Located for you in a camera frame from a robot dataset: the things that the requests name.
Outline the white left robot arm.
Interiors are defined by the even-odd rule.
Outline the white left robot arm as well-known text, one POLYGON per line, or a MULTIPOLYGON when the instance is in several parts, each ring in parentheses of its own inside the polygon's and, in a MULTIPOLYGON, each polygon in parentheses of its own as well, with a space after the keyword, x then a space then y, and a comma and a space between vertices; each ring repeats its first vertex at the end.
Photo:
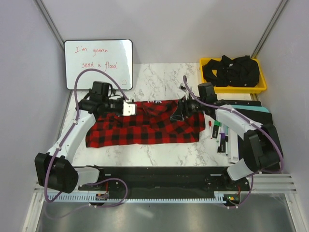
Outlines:
POLYGON ((46 153, 36 155, 34 163, 37 179, 44 188, 45 195, 49 189, 59 193, 71 193, 77 186, 87 184, 95 190, 105 187, 106 178, 99 174, 98 167, 74 167, 72 161, 80 143, 99 116, 104 113, 127 116, 132 112, 130 102, 125 96, 116 100, 110 99, 110 92, 114 92, 112 84, 93 82, 84 98, 75 100, 76 111, 64 134, 46 153))

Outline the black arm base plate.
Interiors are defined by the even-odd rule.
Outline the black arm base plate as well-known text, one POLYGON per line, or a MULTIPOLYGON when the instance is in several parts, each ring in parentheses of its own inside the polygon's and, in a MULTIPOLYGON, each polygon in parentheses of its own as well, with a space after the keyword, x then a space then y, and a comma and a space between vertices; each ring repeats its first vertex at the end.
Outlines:
POLYGON ((216 191, 238 193, 250 189, 248 180, 228 181, 224 167, 103 167, 98 180, 107 183, 79 190, 107 190, 111 199, 200 199, 216 191))

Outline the red black plaid shirt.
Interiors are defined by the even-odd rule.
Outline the red black plaid shirt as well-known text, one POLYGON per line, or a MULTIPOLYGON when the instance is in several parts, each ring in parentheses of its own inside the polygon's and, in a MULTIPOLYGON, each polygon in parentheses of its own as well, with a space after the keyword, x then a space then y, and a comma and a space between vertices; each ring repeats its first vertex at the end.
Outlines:
POLYGON ((85 137, 86 147, 114 145, 155 145, 195 143, 205 130, 202 113, 194 113, 183 121, 171 121, 177 100, 138 101, 134 116, 108 113, 99 116, 85 137))

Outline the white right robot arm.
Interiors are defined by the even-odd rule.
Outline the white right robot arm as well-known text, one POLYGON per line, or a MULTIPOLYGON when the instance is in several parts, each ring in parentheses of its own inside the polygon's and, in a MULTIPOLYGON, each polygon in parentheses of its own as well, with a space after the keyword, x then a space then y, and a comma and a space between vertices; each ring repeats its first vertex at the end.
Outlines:
POLYGON ((239 180, 258 172, 272 173, 270 167, 279 165, 275 173, 283 169, 283 153, 277 130, 273 124, 261 124, 236 110, 227 100, 219 100, 211 83, 198 85, 196 96, 187 83, 179 87, 184 97, 178 100, 177 108, 170 117, 172 121, 184 121, 194 113, 204 113, 221 122, 243 140, 241 159, 224 171, 221 184, 233 190, 239 180))

